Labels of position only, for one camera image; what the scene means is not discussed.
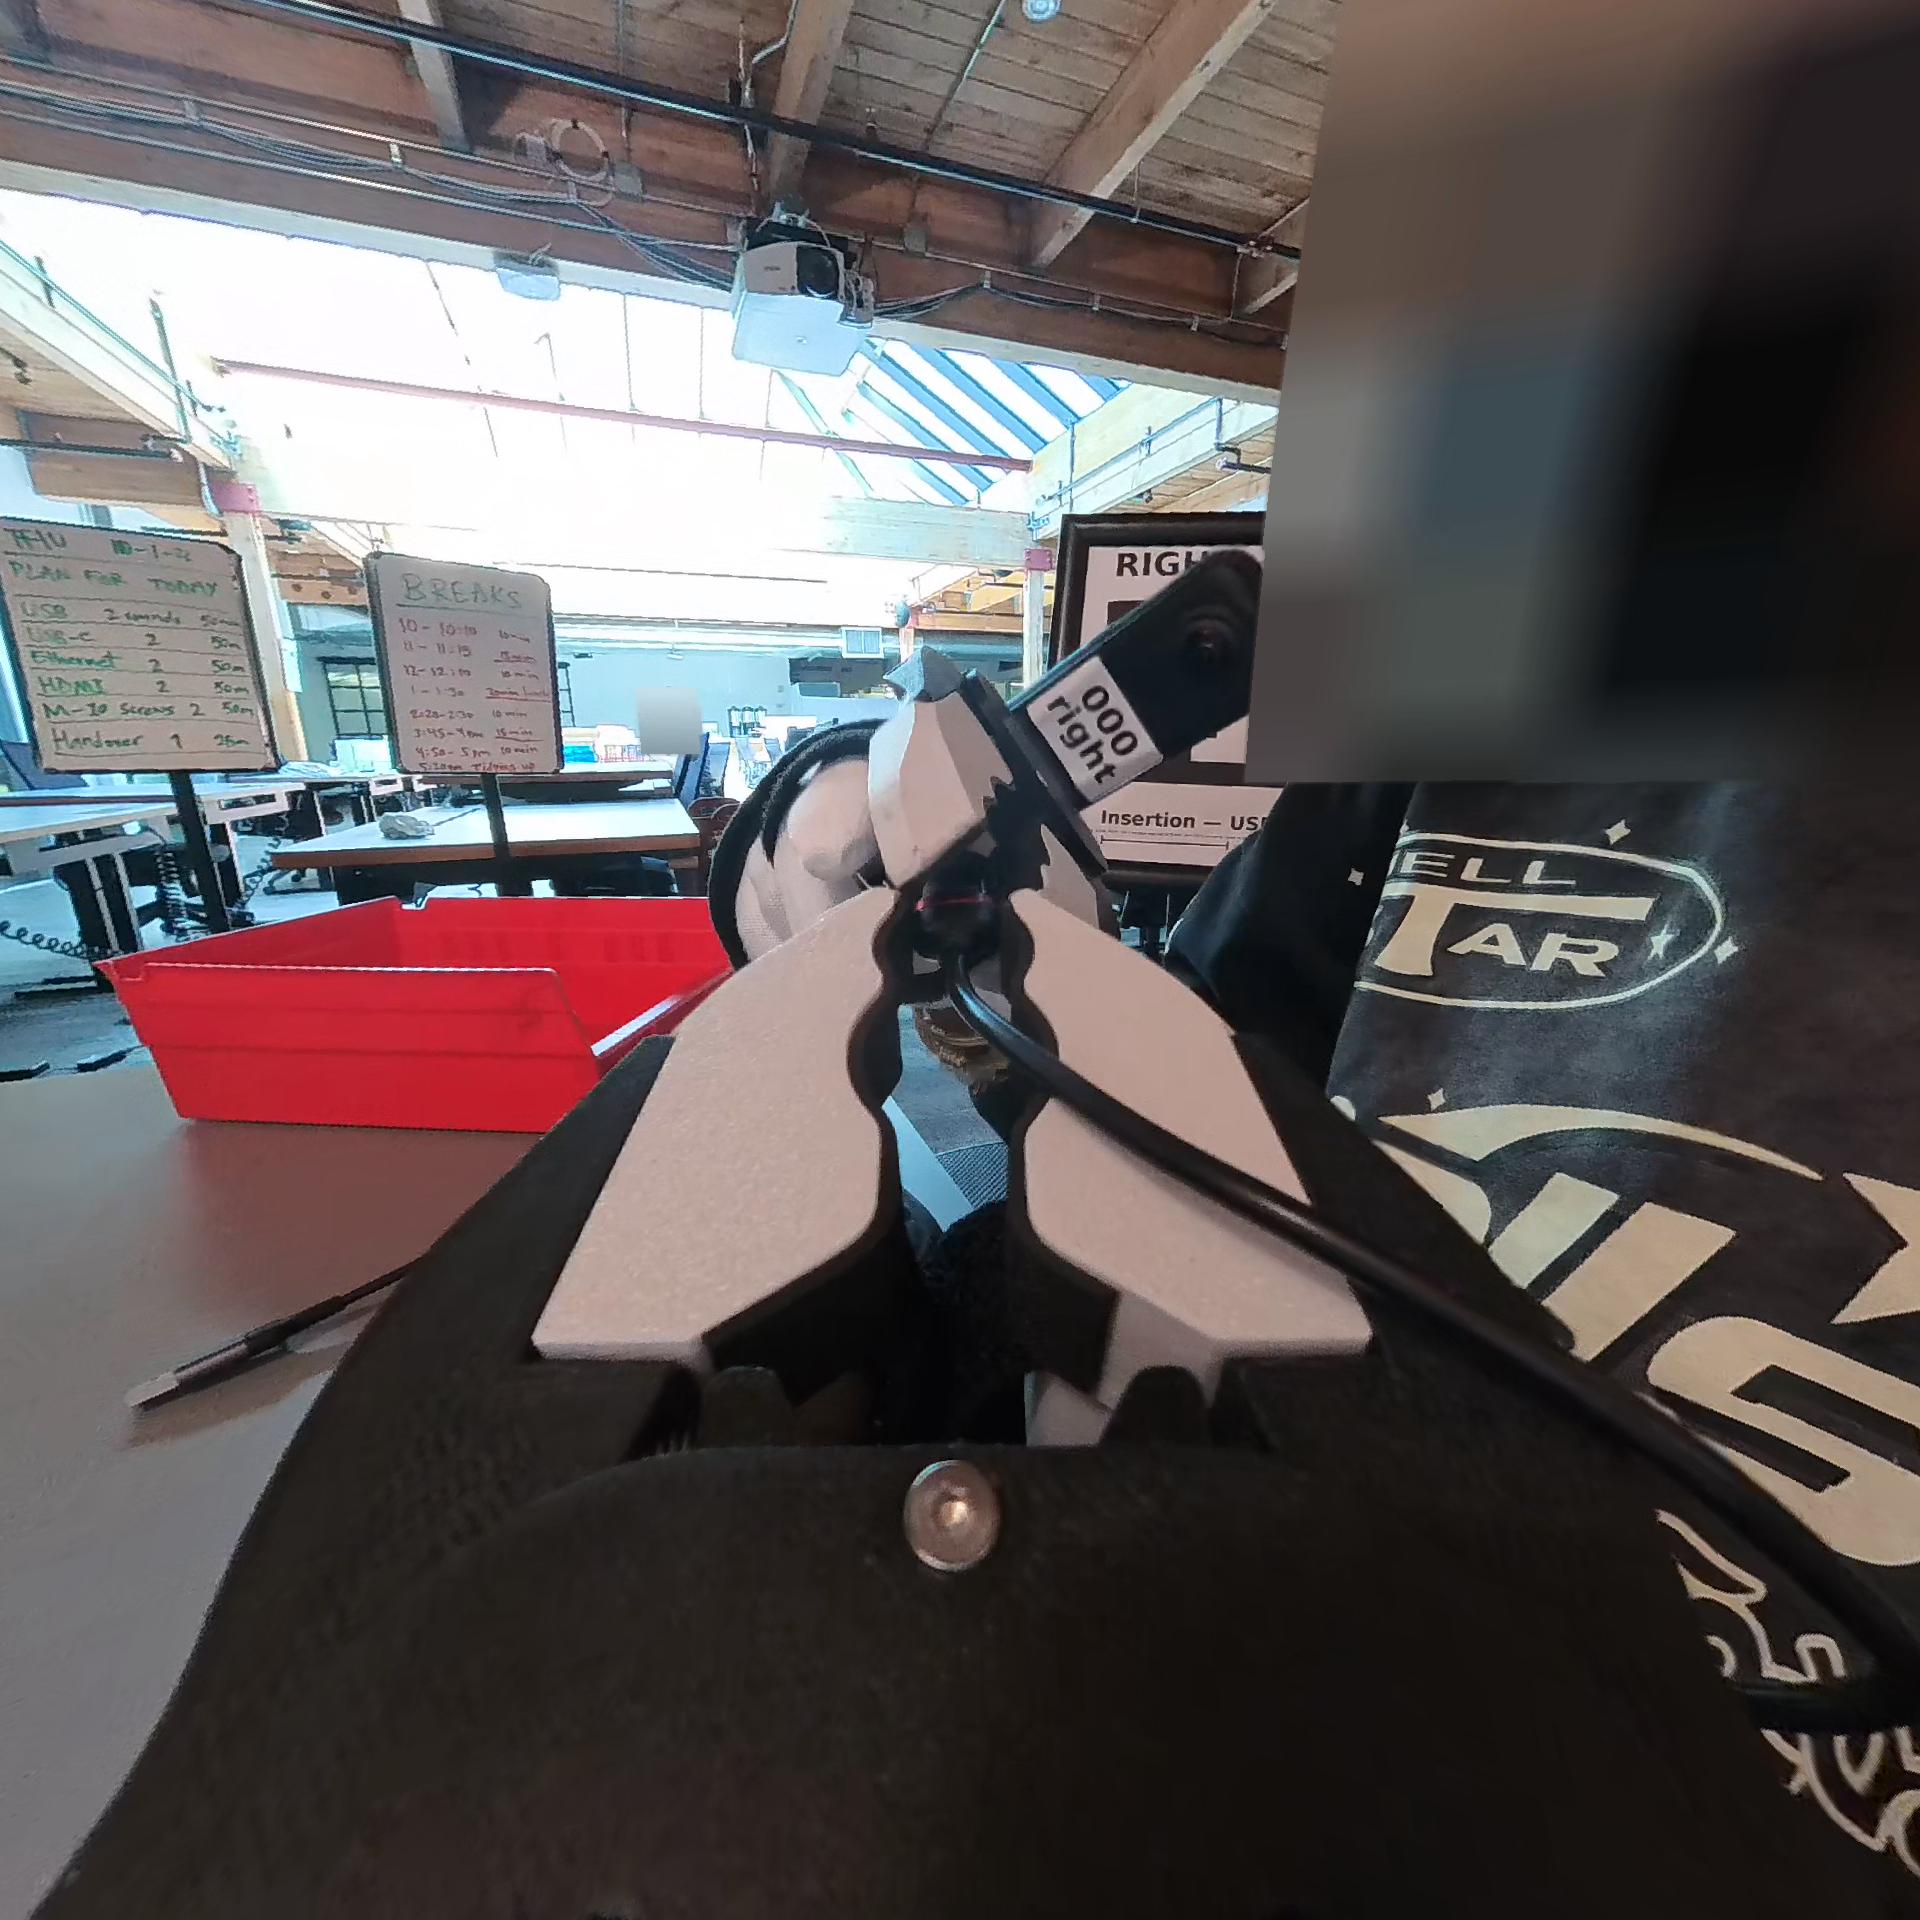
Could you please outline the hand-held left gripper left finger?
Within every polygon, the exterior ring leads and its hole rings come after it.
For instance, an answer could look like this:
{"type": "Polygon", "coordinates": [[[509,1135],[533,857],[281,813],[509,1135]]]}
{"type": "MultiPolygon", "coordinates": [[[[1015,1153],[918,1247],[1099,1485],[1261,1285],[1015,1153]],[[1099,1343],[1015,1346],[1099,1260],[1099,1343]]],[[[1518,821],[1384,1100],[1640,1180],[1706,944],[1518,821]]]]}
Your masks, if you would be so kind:
{"type": "Polygon", "coordinates": [[[835,1373],[906,1256],[898,893],[862,893],[674,1031],[536,1324],[542,1360],[835,1373]]]}

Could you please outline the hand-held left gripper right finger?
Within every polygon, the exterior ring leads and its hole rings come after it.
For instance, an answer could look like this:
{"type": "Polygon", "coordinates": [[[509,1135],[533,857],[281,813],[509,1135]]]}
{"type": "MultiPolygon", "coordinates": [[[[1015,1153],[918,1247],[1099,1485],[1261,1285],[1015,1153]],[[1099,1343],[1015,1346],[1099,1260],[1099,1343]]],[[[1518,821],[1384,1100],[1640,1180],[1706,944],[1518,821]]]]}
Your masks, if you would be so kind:
{"type": "MultiPolygon", "coordinates": [[[[1005,989],[1094,1087],[1306,1199],[1232,1031],[1137,951],[1017,893],[1005,989]]],[[[1355,1356],[1371,1338],[1335,1269],[1145,1165],[1056,1097],[1017,1133],[1007,1225],[1031,1445],[1096,1445],[1149,1368],[1185,1368],[1213,1402],[1230,1360],[1355,1356]]]]}

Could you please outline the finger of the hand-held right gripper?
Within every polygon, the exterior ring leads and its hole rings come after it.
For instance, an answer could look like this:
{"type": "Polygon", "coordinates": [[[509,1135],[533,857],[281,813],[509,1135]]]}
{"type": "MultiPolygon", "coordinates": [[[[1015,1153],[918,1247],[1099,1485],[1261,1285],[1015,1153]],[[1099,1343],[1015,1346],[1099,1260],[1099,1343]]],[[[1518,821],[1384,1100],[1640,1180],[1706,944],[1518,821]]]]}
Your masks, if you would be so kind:
{"type": "Polygon", "coordinates": [[[895,681],[901,702],[869,748],[869,813],[880,868],[904,892],[989,829],[1000,748],[981,688],[939,652],[920,648],[895,681]]]}
{"type": "Polygon", "coordinates": [[[1121,937],[1104,866],[1078,815],[1031,783],[997,783],[992,799],[992,889],[1037,892],[1079,921],[1121,937]]]}

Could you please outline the red plastic bin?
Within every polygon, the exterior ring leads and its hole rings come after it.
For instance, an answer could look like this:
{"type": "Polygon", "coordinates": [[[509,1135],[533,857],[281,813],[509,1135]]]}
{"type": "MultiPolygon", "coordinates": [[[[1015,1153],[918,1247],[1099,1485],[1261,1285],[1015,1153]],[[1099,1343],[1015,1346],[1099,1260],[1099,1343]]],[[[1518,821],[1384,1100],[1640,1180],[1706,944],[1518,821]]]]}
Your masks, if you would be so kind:
{"type": "Polygon", "coordinates": [[[98,970],[184,1117],[537,1135],[730,958],[703,897],[450,896],[98,970]]]}

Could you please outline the person's right forearm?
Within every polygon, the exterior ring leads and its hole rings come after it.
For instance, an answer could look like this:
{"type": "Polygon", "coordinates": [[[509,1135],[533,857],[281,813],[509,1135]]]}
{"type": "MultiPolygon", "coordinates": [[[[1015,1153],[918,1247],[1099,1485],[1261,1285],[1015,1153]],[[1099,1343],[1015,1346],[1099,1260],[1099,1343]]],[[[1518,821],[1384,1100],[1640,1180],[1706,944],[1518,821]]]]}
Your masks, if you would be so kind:
{"type": "Polygon", "coordinates": [[[1319,1087],[1353,1000],[1413,783],[1289,783],[1169,937],[1165,966],[1319,1087]]]}

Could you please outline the person's right hand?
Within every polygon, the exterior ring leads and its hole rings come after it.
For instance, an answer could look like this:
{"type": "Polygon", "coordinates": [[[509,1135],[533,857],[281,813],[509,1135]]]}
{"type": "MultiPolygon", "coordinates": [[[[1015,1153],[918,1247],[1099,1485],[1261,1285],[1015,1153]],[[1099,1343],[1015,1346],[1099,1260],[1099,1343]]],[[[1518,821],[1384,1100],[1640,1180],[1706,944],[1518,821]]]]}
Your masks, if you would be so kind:
{"type": "Polygon", "coordinates": [[[856,748],[807,765],[782,760],[734,815],[723,849],[734,861],[728,911],[738,966],[886,885],[872,759],[864,741],[856,748]]]}

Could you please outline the square marker sign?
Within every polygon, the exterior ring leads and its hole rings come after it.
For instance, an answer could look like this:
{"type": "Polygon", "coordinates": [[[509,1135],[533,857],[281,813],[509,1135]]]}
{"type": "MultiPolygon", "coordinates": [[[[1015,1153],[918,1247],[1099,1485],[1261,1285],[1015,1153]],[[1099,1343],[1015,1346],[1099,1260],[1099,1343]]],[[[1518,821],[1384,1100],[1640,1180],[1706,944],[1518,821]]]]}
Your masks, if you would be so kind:
{"type": "MultiPolygon", "coordinates": [[[[1091,642],[1208,552],[1262,558],[1261,512],[1078,514],[1063,520],[1051,586],[1048,664],[1091,642]]],[[[1279,788],[1245,772],[1246,721],[1094,804],[1088,823],[1111,868],[1208,872],[1248,839],[1279,788]]]]}

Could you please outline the handwritten whiteboard on stand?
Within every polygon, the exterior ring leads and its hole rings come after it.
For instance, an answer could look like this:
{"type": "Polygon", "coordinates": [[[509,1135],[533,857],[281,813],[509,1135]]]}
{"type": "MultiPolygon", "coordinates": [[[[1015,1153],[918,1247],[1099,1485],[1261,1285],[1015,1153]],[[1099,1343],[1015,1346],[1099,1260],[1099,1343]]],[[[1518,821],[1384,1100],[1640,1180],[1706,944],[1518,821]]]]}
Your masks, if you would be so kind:
{"type": "Polygon", "coordinates": [[[193,535],[5,519],[5,648],[25,741],[5,767],[5,868],[57,877],[90,956],[142,930],[230,930],[245,911],[240,824],[290,788],[240,558],[193,535]]]}
{"type": "Polygon", "coordinates": [[[497,889],[528,896],[502,780],[565,765],[551,589],[530,570],[394,550],[370,552],[365,577],[398,767],[432,783],[479,783],[497,889]]]}

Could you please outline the white ceiling projector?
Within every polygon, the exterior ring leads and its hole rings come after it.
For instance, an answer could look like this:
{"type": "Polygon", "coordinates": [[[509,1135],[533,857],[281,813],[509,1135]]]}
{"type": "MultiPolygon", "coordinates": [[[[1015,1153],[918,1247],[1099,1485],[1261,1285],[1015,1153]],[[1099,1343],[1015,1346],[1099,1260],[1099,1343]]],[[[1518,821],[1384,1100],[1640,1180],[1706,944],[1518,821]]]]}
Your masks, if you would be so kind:
{"type": "Polygon", "coordinates": [[[730,310],[738,360],[840,376],[873,333],[875,278],[851,239],[776,214],[743,230],[730,310]]]}

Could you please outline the person's black printed shirt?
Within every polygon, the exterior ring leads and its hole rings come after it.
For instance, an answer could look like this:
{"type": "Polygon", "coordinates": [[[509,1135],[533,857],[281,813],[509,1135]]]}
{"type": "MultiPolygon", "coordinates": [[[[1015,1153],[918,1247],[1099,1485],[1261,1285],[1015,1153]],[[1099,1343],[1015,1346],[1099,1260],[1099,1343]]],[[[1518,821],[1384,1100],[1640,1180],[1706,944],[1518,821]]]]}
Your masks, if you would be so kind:
{"type": "Polygon", "coordinates": [[[1328,1090],[1915,1624],[1913,780],[1419,788],[1328,1090]]]}

